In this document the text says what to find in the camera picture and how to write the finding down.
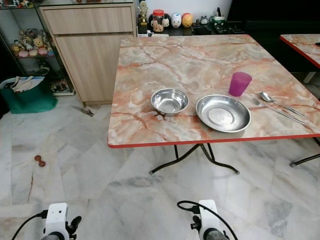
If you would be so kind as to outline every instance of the wooden cabinet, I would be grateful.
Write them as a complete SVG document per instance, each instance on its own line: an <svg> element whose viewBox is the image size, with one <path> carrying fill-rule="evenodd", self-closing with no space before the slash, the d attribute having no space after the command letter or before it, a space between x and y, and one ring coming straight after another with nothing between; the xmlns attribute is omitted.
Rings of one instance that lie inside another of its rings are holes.
<svg viewBox="0 0 320 240"><path fill-rule="evenodd" d="M136 37L134 2L41 6L83 104L111 104L122 38Z"/></svg>
<svg viewBox="0 0 320 240"><path fill-rule="evenodd" d="M83 102L112 101L122 36L55 38Z"/></svg>

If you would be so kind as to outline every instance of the red table edge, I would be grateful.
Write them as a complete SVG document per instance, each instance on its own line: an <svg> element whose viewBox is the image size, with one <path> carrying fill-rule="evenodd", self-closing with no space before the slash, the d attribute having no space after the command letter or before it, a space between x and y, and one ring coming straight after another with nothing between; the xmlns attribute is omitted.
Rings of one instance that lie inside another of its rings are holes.
<svg viewBox="0 0 320 240"><path fill-rule="evenodd" d="M231 142L249 142L259 140L278 140L278 139L302 139L320 137L320 133L303 134L303 135L287 135L287 136L264 136L264 137L248 137L248 138L230 138L230 139L213 139L213 140L197 140L197 141L168 141L168 142L150 142L150 143L134 143L134 144L107 144L112 149L124 148L139 148L139 147L160 147L172 145L186 145L186 144L208 144L208 143L231 143Z"/></svg>
<svg viewBox="0 0 320 240"><path fill-rule="evenodd" d="M313 65L315 65L317 68L320 69L320 64L317 63L315 60L313 60L310 56L308 56L306 53L304 53L302 50L300 50L297 46L295 46L293 43L289 42L287 39L285 39L283 36L280 35L280 39L288 44L291 48L296 50L298 53L300 53L302 56L304 56L306 59L308 59Z"/></svg>

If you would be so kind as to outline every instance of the fork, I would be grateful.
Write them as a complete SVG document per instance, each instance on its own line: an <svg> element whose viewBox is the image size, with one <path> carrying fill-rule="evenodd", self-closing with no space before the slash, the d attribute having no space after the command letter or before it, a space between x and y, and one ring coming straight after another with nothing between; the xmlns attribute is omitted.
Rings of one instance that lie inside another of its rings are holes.
<svg viewBox="0 0 320 240"><path fill-rule="evenodd" d="M278 109L276 109L276 108L274 108L274 107L272 107L272 106L269 106L269 105L266 105L266 104L264 104L264 103L262 103L262 102L259 102L259 100L256 99L255 97L253 97L252 100L253 100L253 103L254 103L255 105L259 106L259 107L268 107L268 108L274 110L275 112L277 112L278 114L281 114L281 115L283 115L283 116L285 116L285 117L287 117L287 118L289 118L289 119L291 119L291 120L294 120L294 121L296 121L296 122L299 123L299 124L302 124L302 125L305 125L305 124L306 124L304 121L301 121L301 120L295 118L294 116L291 116L291 115L289 115L289 114L287 114L287 113L285 113L285 112L283 112L283 111L280 111L280 110L278 110Z"/></svg>

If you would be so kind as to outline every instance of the small wooden object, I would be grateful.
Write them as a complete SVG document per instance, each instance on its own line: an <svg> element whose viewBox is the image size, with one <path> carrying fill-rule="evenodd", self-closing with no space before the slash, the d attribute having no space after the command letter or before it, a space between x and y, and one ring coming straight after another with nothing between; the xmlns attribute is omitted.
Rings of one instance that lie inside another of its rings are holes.
<svg viewBox="0 0 320 240"><path fill-rule="evenodd" d="M39 162L39 166L40 166L40 167L44 167L44 166L46 165L46 162L41 160L41 156L40 156L40 155L35 156L35 157L34 157L34 160L36 160L37 162Z"/></svg>

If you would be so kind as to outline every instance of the stainless steel bowl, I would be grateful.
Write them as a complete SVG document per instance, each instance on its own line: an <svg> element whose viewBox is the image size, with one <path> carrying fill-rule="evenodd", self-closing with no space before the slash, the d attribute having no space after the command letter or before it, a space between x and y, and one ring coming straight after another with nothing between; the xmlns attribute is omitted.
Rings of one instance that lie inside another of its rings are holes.
<svg viewBox="0 0 320 240"><path fill-rule="evenodd" d="M197 102L195 110L204 124L224 133L240 132L251 123L250 110L230 96L204 96Z"/></svg>
<svg viewBox="0 0 320 240"><path fill-rule="evenodd" d="M174 116L188 106L187 95L174 88L160 89L152 94L151 104L162 115Z"/></svg>

